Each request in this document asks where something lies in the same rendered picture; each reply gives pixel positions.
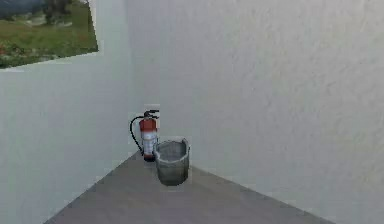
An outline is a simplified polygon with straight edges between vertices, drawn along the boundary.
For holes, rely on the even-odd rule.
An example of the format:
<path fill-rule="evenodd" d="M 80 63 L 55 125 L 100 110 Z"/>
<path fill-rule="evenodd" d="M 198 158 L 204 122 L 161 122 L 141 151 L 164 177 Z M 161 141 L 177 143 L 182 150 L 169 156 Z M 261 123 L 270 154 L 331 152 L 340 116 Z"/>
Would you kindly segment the red fire extinguisher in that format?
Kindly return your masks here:
<path fill-rule="evenodd" d="M 154 151 L 158 144 L 158 128 L 156 123 L 158 116 L 156 116 L 156 113 L 158 113 L 158 110 L 156 109 L 147 110 L 141 116 L 134 117 L 129 124 L 131 137 L 146 162 L 155 161 Z M 139 121 L 141 143 L 137 141 L 134 134 L 133 126 L 136 120 Z"/>

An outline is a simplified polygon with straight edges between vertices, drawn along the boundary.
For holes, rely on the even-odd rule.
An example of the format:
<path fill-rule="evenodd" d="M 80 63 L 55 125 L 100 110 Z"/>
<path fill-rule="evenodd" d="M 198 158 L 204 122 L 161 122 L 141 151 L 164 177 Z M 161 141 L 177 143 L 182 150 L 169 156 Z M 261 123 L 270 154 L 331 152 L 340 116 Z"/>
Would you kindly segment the grey metal bucket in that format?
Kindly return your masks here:
<path fill-rule="evenodd" d="M 190 145 L 185 138 L 166 140 L 157 145 L 154 151 L 157 176 L 165 186 L 178 186 L 184 183 L 189 174 Z"/>

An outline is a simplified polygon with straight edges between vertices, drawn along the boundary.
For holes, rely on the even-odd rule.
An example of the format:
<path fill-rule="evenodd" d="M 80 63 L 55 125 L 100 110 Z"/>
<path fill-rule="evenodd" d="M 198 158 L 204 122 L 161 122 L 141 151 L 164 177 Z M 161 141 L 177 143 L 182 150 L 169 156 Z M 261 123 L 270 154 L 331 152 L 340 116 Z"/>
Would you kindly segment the window with garden view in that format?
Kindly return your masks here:
<path fill-rule="evenodd" d="M 0 0 L 0 69 L 98 50 L 91 0 Z"/>

